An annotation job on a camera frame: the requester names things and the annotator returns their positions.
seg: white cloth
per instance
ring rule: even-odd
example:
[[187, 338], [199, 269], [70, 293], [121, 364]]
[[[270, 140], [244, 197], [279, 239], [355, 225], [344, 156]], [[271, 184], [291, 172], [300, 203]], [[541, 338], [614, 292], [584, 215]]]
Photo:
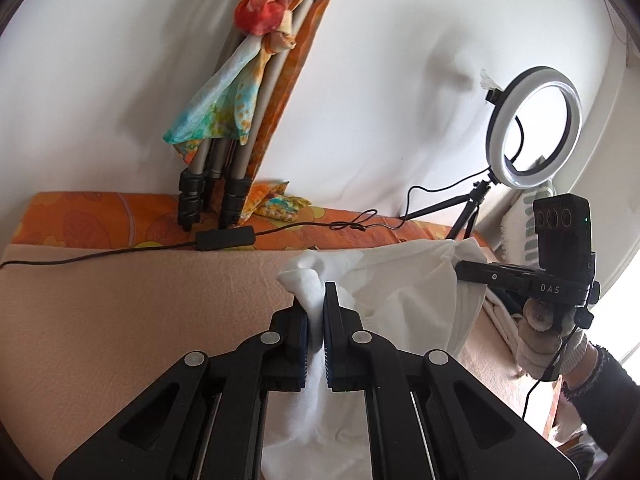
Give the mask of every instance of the white cloth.
[[361, 392], [326, 386], [322, 348], [324, 282], [340, 305], [356, 310], [365, 329], [398, 349], [457, 356], [484, 300], [484, 285], [458, 282], [460, 260], [485, 262], [475, 240], [415, 240], [368, 250], [305, 251], [278, 280], [295, 294], [311, 326], [306, 388], [270, 393], [262, 453], [266, 480], [371, 478]]
[[509, 350], [511, 350], [513, 360], [515, 361], [520, 336], [518, 336], [518, 326], [513, 320], [513, 317], [510, 316], [502, 300], [492, 293], [490, 288], [486, 290], [486, 299], [482, 304], [482, 308], [489, 315], [491, 321], [494, 322], [502, 339], [504, 339]]

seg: black gripper frame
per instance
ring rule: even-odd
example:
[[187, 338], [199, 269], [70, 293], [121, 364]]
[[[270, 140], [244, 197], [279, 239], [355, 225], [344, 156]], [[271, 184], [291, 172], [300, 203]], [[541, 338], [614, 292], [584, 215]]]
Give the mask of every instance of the black gripper frame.
[[54, 480], [258, 480], [269, 391], [305, 386], [297, 301], [216, 357], [190, 352], [75, 450]]
[[397, 350], [326, 284], [334, 392], [363, 390], [373, 480], [577, 480], [574, 465], [442, 350]]

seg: gray glove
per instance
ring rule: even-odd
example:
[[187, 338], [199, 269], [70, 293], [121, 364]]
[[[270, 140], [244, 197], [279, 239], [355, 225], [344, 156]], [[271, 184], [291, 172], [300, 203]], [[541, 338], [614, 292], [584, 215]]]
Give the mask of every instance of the gray glove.
[[[529, 299], [522, 309], [523, 319], [518, 323], [518, 349], [516, 361], [531, 377], [539, 379], [551, 363], [562, 344], [574, 328], [575, 308], [567, 312], [562, 320], [562, 332], [550, 332], [554, 313], [551, 308], [537, 300]], [[566, 375], [573, 370], [587, 350], [588, 339], [581, 329], [575, 331], [566, 345], [560, 373]]]

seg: striped cloth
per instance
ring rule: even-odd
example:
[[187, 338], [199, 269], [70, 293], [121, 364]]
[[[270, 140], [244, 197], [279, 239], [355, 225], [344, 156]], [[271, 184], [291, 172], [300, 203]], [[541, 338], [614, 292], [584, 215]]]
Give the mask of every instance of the striped cloth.
[[533, 201], [555, 194], [556, 190], [551, 180], [524, 190], [502, 218], [502, 247], [507, 263], [525, 266], [538, 264], [538, 237]]

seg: camera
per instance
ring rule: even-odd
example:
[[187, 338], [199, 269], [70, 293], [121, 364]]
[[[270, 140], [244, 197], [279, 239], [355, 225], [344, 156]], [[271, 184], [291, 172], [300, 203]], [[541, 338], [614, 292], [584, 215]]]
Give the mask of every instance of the camera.
[[[484, 283], [551, 304], [552, 329], [559, 331], [569, 309], [595, 304], [600, 298], [600, 284], [594, 280], [589, 202], [563, 194], [534, 200], [532, 208], [540, 268], [461, 261], [456, 275], [463, 282]], [[574, 321], [586, 329], [592, 319], [586, 308], [578, 308]]]

